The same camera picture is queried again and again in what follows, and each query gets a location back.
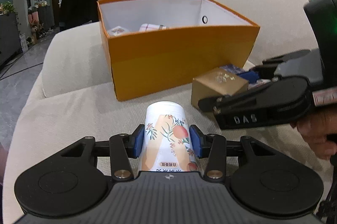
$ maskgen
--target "sofa armrest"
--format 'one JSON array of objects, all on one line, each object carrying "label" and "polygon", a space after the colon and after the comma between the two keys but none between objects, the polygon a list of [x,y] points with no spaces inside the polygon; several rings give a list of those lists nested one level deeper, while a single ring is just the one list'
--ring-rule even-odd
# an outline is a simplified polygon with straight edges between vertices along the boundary
[{"label": "sofa armrest", "polygon": [[99,22],[55,35],[42,68],[46,98],[111,81]]},{"label": "sofa armrest", "polygon": [[30,91],[30,94],[27,99],[27,103],[31,103],[37,100],[44,99],[45,95],[43,93],[43,88],[42,88],[42,72],[38,75],[32,90]]}]

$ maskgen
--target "circular pad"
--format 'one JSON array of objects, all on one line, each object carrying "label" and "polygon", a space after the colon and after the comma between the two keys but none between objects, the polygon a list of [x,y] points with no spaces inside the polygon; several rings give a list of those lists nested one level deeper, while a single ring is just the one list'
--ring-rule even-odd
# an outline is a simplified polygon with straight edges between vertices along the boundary
[{"label": "circular pad", "polygon": [[265,156],[247,163],[233,174],[230,187],[242,204],[279,217],[314,210],[323,194],[319,175],[286,156]]},{"label": "circular pad", "polygon": [[40,217],[66,217],[88,210],[107,192],[105,176],[88,162],[61,158],[23,172],[14,186],[22,209]]}]

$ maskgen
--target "striped cloth item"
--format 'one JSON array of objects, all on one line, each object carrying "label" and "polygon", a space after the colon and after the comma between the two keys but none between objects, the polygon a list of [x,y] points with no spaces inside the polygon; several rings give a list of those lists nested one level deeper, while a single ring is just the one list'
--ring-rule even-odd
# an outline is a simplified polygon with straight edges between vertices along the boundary
[{"label": "striped cloth item", "polygon": [[162,30],[162,29],[168,29],[168,27],[166,27],[164,25],[155,25],[155,24],[144,23],[139,28],[139,31],[140,32],[146,32],[146,31],[157,31],[157,30]]}]

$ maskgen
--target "beige sofa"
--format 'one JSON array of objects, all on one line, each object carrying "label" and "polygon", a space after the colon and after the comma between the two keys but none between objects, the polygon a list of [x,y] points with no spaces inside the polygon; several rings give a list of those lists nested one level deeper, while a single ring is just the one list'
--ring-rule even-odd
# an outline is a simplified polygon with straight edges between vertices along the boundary
[{"label": "beige sofa", "polygon": [[[265,58],[302,48],[316,48],[316,40],[303,11],[308,0],[216,0],[261,26],[245,67]],[[146,108],[161,100],[182,105],[189,124],[204,133],[222,134],[239,140],[250,135],[313,168],[330,188],[332,168],[315,157],[301,136],[289,125],[249,130],[220,131],[190,105],[191,85],[118,102],[102,49],[99,24],[93,23],[57,34],[46,54],[43,69],[18,119],[9,150],[3,188],[3,220],[11,224],[23,213],[13,186],[18,175],[82,138],[98,141],[111,135],[132,132],[144,122]],[[198,161],[202,168],[206,160]],[[229,172],[236,161],[229,162]],[[137,167],[137,160],[131,164]],[[100,159],[98,168],[110,174],[110,165]]]}]

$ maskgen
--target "doorway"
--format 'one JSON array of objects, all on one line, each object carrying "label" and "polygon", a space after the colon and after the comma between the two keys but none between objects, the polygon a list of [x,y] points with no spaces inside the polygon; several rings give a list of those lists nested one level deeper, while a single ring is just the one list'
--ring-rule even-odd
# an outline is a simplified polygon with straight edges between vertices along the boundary
[{"label": "doorway", "polygon": [[59,25],[60,22],[60,5],[59,0],[52,0],[52,8],[54,13],[55,26]]}]

